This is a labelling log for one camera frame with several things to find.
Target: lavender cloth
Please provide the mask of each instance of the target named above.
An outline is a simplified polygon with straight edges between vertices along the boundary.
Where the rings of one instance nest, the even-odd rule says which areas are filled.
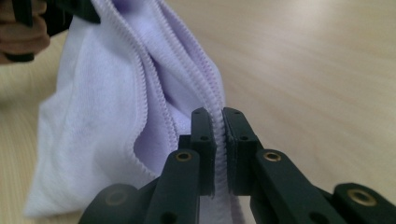
[[[158,0],[92,0],[101,24],[74,18],[56,92],[40,106],[38,162],[24,214],[84,209],[103,188],[161,174],[191,111],[204,106],[218,144],[214,198],[201,223],[243,223],[227,189],[221,78],[191,32]]]

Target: towel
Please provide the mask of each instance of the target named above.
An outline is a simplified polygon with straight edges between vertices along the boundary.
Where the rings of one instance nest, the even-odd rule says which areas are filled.
[[[200,223],[243,223],[227,189],[225,105],[216,66],[161,0],[92,0],[101,24],[74,18],[56,92],[39,108],[38,161],[24,214],[83,210],[103,188],[161,174],[191,111],[204,107],[218,145],[215,196]]]

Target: folded cloth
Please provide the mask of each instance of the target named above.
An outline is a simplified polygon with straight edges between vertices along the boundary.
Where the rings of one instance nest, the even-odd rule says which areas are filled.
[[[103,188],[141,188],[161,174],[191,111],[210,114],[218,145],[215,196],[201,223],[242,223],[227,189],[219,71],[159,0],[92,0],[101,24],[74,18],[56,92],[40,106],[38,162],[24,214],[83,210]]]

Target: table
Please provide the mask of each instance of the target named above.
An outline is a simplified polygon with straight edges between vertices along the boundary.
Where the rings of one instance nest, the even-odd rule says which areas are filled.
[[[219,67],[227,105],[265,147],[289,155],[318,187],[356,182],[396,203],[395,1],[168,2]],[[80,213],[21,215],[38,104],[54,92],[65,35],[33,63],[0,66],[2,224],[78,221]]]

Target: cloth fold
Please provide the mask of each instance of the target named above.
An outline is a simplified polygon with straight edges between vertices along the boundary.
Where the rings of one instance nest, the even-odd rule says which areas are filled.
[[[191,111],[209,112],[218,145],[213,198],[200,223],[243,223],[227,189],[218,69],[159,0],[92,0],[101,24],[74,18],[56,92],[40,106],[38,161],[24,214],[83,210],[103,188],[161,174]]]

